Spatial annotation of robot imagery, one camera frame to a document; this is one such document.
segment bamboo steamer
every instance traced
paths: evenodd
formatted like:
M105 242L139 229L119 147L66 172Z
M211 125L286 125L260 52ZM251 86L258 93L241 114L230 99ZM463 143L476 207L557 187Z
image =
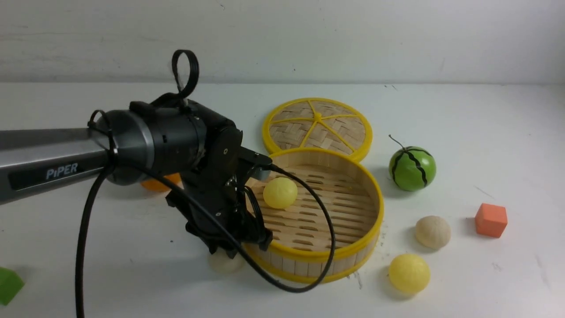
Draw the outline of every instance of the bamboo steamer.
M369 152L372 130L363 114L327 98L309 97L275 108L263 123L269 153L294 148L321 148L361 161Z
M272 154L271 158L275 165L311 186L331 215L336 251L324 282L359 269L375 248L384 216L383 196L371 173L345 155L325 149L296 148ZM273 242L267 251L254 244L246 248L272 274L311 283L328 259L328 225L317 202L299 184L298 197L289 208L272 209L265 204L266 183L280 176L272 172L264 182L251 179L247 183L259 201L265 226L273 231Z

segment yellow bun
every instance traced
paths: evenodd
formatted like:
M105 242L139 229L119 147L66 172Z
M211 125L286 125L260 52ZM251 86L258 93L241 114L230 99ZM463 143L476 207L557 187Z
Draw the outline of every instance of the yellow bun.
M402 254L390 262L390 282L406 294L416 294L424 290L428 286L430 276L428 264L418 255Z
M275 178L265 186L263 199L273 209L285 209L291 206L298 196L298 187L288 178Z

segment white table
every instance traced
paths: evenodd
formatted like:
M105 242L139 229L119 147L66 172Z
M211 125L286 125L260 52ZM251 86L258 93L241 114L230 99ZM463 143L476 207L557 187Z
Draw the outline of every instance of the white table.
M0 128L84 127L96 108L126 108L173 91L171 84L0 84ZM192 98L234 120L244 145L264 152L259 128L276 105L299 97L343 101L371 122L362 163L385 196L381 238L358 274L288 294L249 267L228 277L184 230L163 196L105 183L85 266L86 316L94 317L565 317L565 87L500 85L200 85ZM398 145L429 150L433 184L409 195L386 167ZM0 317L74 317L73 269L81 211L92 181L0 207L0 266L25 288ZM475 233L483 202L504 205L500 239ZM427 253L410 228L435 214L451 242ZM428 287L399 299L386 267L420 253Z

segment green ball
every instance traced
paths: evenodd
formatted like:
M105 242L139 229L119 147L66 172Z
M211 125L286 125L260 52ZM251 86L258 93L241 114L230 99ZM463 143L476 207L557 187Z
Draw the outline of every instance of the green ball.
M421 190L436 177L436 160L423 148L402 148L390 158L389 174L399 188Z

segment orange object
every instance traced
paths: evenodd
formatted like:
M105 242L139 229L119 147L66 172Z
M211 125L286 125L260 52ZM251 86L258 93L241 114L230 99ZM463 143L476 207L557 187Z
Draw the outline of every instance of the orange object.
M178 173L166 175L165 178L173 181L173 183L175 184L180 183L180 174ZM145 180L141 183L141 185L149 191L166 192L170 190L169 187L165 186L163 183L160 183L155 179Z
M499 205L483 203L475 215L478 234L499 238L507 224L506 208Z

